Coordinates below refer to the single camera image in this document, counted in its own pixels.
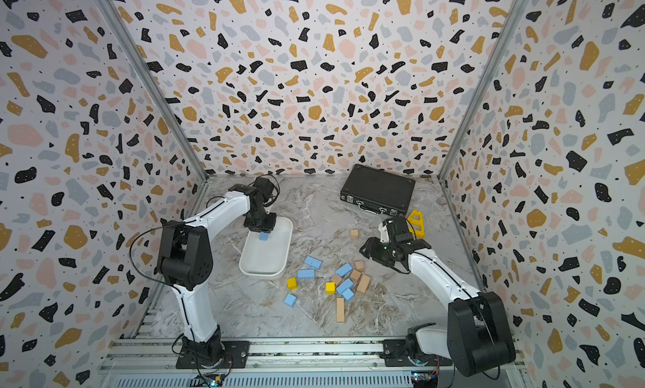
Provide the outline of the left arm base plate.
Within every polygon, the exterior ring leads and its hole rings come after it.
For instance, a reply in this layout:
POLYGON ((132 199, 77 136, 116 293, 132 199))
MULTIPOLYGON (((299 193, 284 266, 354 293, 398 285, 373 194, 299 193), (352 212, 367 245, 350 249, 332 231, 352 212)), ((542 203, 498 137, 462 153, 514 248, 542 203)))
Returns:
POLYGON ((243 369, 250 353, 250 341, 225 340, 215 344, 194 344, 188 341, 189 348, 181 349, 176 361, 178 370, 216 371, 216 369, 243 369))

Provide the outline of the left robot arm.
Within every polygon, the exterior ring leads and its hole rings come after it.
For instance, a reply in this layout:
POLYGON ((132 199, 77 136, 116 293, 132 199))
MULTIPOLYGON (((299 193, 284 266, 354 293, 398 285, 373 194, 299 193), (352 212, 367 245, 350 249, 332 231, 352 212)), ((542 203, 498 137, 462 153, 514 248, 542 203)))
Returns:
POLYGON ((162 228, 156 269, 179 302, 185 327, 182 348, 199 363, 216 364, 223 359, 224 351, 205 288, 213 271, 213 240, 240 217, 250 232, 269 235, 277 215, 268 208, 280 192, 275 176, 258 176, 250 184, 232 186, 191 218, 169 221, 162 228))

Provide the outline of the white rectangular tray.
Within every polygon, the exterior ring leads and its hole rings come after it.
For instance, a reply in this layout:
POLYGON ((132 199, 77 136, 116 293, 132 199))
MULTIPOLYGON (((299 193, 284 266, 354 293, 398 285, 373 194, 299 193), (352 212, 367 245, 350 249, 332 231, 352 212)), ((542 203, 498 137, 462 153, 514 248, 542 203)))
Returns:
POLYGON ((287 267, 292 230, 293 223, 290 219, 277 217, 275 228, 269 233, 268 240, 260 240, 260 233, 250 231, 240 257, 240 271, 257 279, 280 278, 287 267))

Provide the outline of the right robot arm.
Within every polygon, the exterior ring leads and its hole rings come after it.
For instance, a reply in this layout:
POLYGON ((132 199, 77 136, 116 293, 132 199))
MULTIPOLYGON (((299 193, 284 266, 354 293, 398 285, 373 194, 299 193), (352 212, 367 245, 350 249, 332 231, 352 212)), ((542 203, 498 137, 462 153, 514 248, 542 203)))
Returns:
POLYGON ((424 240, 371 237, 359 249, 368 260, 414 275, 446 310, 445 325, 429 322, 407 331, 404 353, 411 364, 449 359, 463 376, 511 364, 517 358, 502 299, 482 292, 452 271, 424 240))

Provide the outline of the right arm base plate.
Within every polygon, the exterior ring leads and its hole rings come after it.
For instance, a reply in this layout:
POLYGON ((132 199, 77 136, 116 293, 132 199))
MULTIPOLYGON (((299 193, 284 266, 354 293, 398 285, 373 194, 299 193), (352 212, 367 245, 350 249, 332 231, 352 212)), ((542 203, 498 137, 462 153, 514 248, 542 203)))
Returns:
POLYGON ((405 339, 384 339, 380 358, 386 367, 435 367, 451 366, 453 362, 436 354, 409 354, 405 339))

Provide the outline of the blue cube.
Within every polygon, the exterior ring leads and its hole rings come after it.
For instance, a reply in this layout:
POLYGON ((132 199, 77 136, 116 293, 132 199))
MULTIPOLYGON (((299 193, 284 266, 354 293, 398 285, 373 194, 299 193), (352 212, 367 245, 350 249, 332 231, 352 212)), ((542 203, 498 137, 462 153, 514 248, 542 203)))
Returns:
POLYGON ((287 297, 284 300, 284 303, 288 307, 294 307, 296 305, 296 302, 297 302, 297 297, 292 295, 292 294, 288 294, 287 297))

